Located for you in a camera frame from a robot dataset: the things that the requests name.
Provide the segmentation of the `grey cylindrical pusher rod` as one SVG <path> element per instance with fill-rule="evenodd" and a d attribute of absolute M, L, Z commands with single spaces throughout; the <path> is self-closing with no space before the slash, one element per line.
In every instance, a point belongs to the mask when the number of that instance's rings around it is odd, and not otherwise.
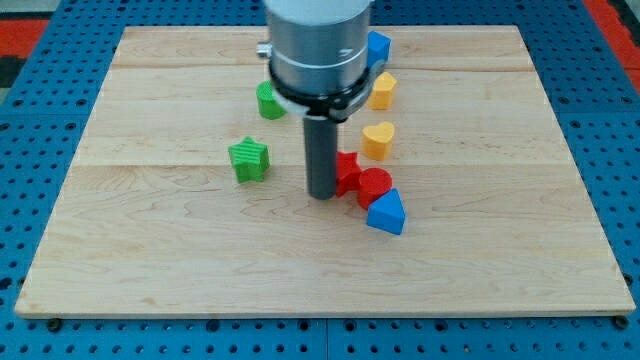
<path fill-rule="evenodd" d="M 337 125 L 329 120 L 303 120 L 308 194 L 327 200 L 336 194 Z"/>

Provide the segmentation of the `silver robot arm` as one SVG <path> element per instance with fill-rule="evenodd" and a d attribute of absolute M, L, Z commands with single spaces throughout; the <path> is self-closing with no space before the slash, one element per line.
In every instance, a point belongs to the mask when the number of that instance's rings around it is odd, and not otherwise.
<path fill-rule="evenodd" d="M 265 0 L 274 98 L 303 121 L 307 191 L 336 194 L 338 125 L 371 94 L 385 62 L 367 63 L 370 0 Z"/>

